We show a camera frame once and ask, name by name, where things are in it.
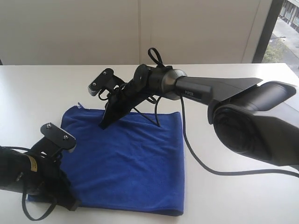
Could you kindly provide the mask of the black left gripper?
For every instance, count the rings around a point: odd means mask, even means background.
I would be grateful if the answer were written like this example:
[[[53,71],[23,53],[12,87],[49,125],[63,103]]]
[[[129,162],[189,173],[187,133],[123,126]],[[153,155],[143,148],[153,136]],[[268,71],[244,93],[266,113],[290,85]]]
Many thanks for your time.
[[[57,158],[25,152],[29,159],[29,173],[24,176],[23,196],[40,202],[57,203],[69,211],[75,211],[81,201],[71,190],[71,183],[61,170],[62,152]]]

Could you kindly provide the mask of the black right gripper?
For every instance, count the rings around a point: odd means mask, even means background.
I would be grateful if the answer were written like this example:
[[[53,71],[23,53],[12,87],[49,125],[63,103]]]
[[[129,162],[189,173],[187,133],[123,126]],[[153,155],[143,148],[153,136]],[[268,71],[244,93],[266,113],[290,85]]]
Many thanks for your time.
[[[154,85],[149,81],[142,84],[139,81],[131,80],[121,88],[113,90],[114,82],[109,82],[105,89],[110,92],[102,121],[99,123],[101,129],[108,128],[111,124],[127,115],[131,109],[139,105],[148,97],[154,95]]]

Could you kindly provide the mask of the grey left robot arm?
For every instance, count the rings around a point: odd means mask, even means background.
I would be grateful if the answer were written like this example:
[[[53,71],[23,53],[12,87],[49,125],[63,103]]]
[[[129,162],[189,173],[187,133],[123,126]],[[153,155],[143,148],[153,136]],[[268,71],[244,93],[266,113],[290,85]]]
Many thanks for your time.
[[[60,158],[51,158],[43,151],[28,149],[22,153],[11,147],[0,148],[0,189],[22,193],[29,200],[52,203],[75,211],[80,205],[71,182],[60,168]]]

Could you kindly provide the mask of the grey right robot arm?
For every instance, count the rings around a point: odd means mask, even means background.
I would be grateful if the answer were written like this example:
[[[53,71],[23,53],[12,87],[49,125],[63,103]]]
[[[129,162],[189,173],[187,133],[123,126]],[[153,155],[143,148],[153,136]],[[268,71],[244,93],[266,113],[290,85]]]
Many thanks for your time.
[[[299,163],[299,94],[295,85],[259,78],[188,77],[171,66],[139,65],[129,82],[110,68],[90,85],[108,91],[102,128],[152,96],[188,98],[207,106],[207,119],[230,150],[276,166]]]

